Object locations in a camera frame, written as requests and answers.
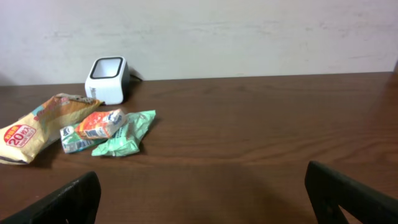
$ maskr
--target brown wooden tabletop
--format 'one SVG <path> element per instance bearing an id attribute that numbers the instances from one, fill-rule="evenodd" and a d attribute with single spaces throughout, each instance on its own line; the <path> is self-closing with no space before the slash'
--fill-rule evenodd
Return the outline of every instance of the brown wooden tabletop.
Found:
<path id="1" fill-rule="evenodd" d="M 5 127 L 84 84 L 0 87 Z M 89 170 L 97 223 L 316 223 L 310 160 L 398 198 L 398 79 L 393 73 L 145 81 L 122 105 L 156 110 L 136 155 L 64 154 L 0 165 L 0 219 Z"/>

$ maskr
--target food package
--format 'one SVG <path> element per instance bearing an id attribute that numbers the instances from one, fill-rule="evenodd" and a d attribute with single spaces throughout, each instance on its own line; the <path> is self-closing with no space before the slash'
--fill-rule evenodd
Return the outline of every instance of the food package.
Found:
<path id="1" fill-rule="evenodd" d="M 126 115 L 121 109 L 94 112 L 85 118 L 75 131 L 82 139 L 110 138 L 125 122 Z"/>
<path id="2" fill-rule="evenodd" d="M 88 147 L 104 142 L 106 139 L 82 139 L 76 132 L 78 124 L 66 126 L 60 130 L 61 143 L 65 153 L 80 152 Z"/>
<path id="3" fill-rule="evenodd" d="M 51 97 L 19 121 L 0 129 L 0 163 L 30 163 L 60 137 L 61 128 L 80 122 L 100 104 L 100 100 L 64 93 Z"/>
<path id="4" fill-rule="evenodd" d="M 127 114 L 127 122 L 112 138 L 97 146 L 92 156 L 126 156 L 139 152 L 138 145 L 148 131 L 156 112 L 144 111 Z"/>

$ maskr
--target green wrapper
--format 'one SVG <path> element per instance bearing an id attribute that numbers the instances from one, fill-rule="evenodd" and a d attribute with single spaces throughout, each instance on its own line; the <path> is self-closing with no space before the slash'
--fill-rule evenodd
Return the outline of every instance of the green wrapper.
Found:
<path id="1" fill-rule="evenodd" d="M 156 112 L 143 111 L 127 114 L 126 123 L 116 131 L 112 138 L 98 145 L 92 156 L 126 156 L 139 152 L 138 145 L 148 131 Z"/>
<path id="2" fill-rule="evenodd" d="M 106 139 L 82 139 L 75 132 L 79 124 L 66 126 L 60 130 L 61 142 L 65 153 L 80 152 L 88 147 L 104 142 Z"/>

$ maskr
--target plastic packaging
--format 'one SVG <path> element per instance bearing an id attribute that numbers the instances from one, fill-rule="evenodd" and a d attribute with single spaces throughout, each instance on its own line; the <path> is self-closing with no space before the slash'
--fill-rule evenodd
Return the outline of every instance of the plastic packaging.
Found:
<path id="1" fill-rule="evenodd" d="M 76 132 L 78 124 L 66 126 L 60 130 L 61 143 L 65 153 L 80 152 L 88 147 L 95 146 L 106 139 L 82 139 Z"/>
<path id="2" fill-rule="evenodd" d="M 125 122 L 126 115 L 121 109 L 94 112 L 85 118 L 75 131 L 82 139 L 110 138 Z"/>
<path id="3" fill-rule="evenodd" d="M 0 163 L 28 164 L 51 142 L 59 130 L 92 113 L 100 100 L 57 94 L 14 124 L 0 129 Z"/>
<path id="4" fill-rule="evenodd" d="M 98 145 L 91 155 L 126 156 L 139 152 L 138 145 L 148 131 L 155 115 L 154 110 L 127 114 L 126 124 L 111 139 Z"/>

